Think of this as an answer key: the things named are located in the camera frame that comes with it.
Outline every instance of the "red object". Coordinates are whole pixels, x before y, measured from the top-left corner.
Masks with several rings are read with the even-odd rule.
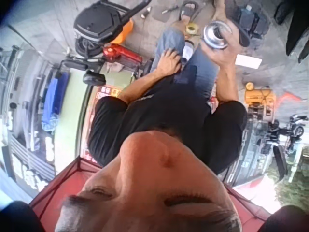
[[[281,103],[285,100],[285,99],[292,99],[296,102],[300,102],[301,101],[301,98],[299,96],[296,96],[295,94],[293,93],[290,93],[290,92],[285,92],[281,97],[279,97],[279,99],[277,100],[276,102],[276,105],[275,105],[275,110],[278,110],[278,108],[280,107]]]
[[[64,199],[80,192],[86,180],[98,170],[99,166],[78,157],[30,203],[46,232],[55,231]],[[230,187],[226,186],[226,189],[238,211],[243,231],[258,231],[270,214]]]
[[[104,47],[103,55],[110,63],[118,62],[133,69],[141,66],[143,62],[141,56],[118,44]]]

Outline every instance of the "tent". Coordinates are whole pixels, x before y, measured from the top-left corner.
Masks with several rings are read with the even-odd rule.
[[[50,182],[30,203],[46,232],[55,231],[63,200],[77,194],[85,181],[100,170],[96,164],[81,157],[74,160],[65,170]],[[256,232],[270,214],[226,186],[228,193],[240,216],[244,232]]]

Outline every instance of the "hand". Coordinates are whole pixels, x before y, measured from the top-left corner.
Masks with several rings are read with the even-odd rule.
[[[171,48],[168,49],[162,53],[156,72],[162,77],[175,74],[182,66],[179,62],[180,59],[181,57],[178,55],[177,51],[173,51]]]
[[[228,69],[235,66],[237,54],[241,52],[241,46],[239,45],[239,30],[231,22],[227,21],[228,26],[232,30],[232,34],[226,30],[220,31],[223,38],[227,41],[228,46],[224,50],[212,49],[205,42],[201,43],[201,48],[204,53],[214,63],[219,65],[221,69]]]

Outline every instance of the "white paper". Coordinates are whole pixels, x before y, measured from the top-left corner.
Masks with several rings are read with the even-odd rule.
[[[262,60],[259,58],[249,57],[240,54],[237,55],[235,62],[236,65],[245,66],[252,69],[258,69],[261,63]]]

